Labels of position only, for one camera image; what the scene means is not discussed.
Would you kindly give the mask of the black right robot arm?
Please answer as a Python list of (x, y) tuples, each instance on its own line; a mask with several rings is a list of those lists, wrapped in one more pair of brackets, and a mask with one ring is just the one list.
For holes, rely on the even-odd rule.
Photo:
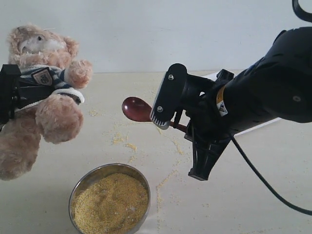
[(312, 120), (312, 29), (284, 30), (267, 54), (227, 83), (207, 90), (189, 113), (189, 176), (205, 181), (231, 136), (275, 118)]

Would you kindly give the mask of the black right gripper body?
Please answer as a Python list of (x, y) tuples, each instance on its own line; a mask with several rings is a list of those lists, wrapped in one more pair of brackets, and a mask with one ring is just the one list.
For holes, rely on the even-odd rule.
[(222, 69), (212, 79), (188, 75), (186, 91), (186, 116), (190, 118), (184, 138), (204, 144), (221, 144), (230, 141), (220, 126), (220, 114), (216, 108), (217, 92), (234, 78), (234, 73)]

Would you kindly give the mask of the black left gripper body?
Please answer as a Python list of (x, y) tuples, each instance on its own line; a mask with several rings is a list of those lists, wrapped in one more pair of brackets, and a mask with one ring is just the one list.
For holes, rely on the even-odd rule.
[(0, 71), (0, 124), (5, 125), (15, 116), (19, 101), (18, 78), (21, 76), (16, 64), (4, 64)]

